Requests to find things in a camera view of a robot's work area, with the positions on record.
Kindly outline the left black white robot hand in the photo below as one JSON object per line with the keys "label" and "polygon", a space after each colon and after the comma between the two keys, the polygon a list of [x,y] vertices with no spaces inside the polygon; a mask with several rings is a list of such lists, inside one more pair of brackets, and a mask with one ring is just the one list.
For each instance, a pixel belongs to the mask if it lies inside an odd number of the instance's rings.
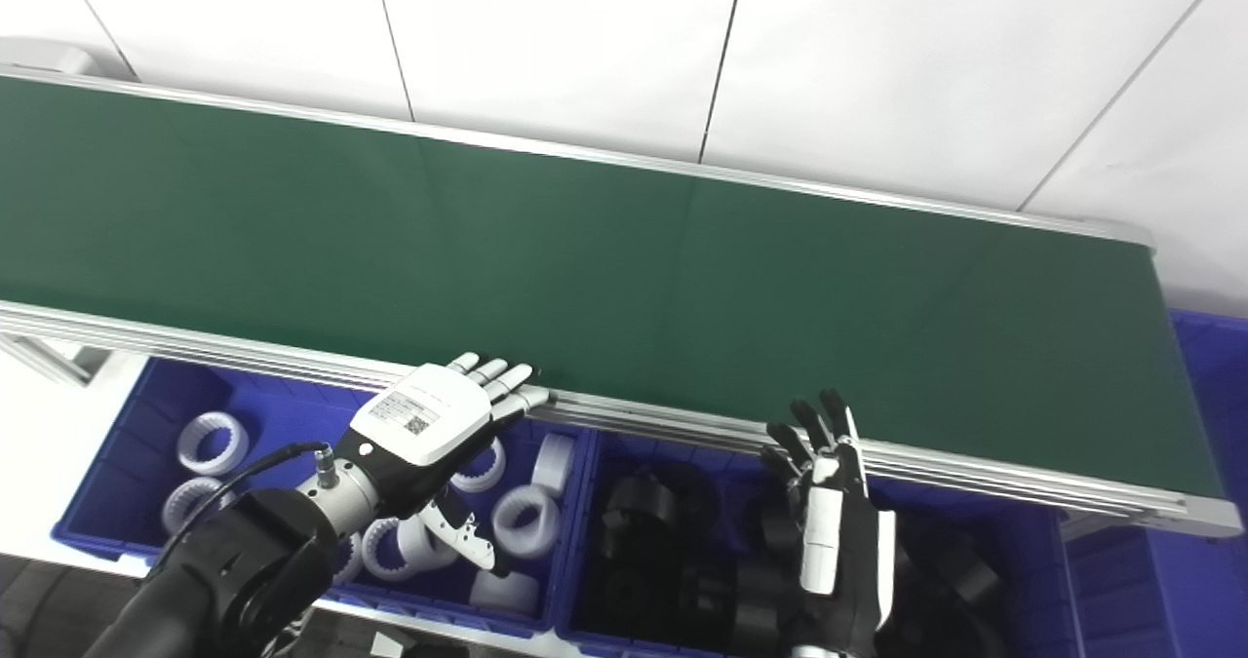
{"label": "left black white robot hand", "polygon": [[452,551],[495,577],[510,561],[480,531],[451,479],[530,410],[553,400],[533,385],[530,365],[483,361],[473,352],[449,365],[421,365],[357,410],[334,444],[337,469],[359,486],[346,503],[322,509],[339,533],[374,519],[418,517]]}

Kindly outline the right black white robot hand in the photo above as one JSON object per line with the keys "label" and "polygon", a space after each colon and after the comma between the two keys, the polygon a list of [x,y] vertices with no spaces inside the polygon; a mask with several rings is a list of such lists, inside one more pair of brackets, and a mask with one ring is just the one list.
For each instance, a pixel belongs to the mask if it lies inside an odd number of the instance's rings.
{"label": "right black white robot hand", "polygon": [[869,494],[854,413],[837,390],[790,405],[806,432],[768,423],[763,467],[785,487],[799,531],[792,572],[778,612],[789,657],[874,657],[895,591],[896,514]]}

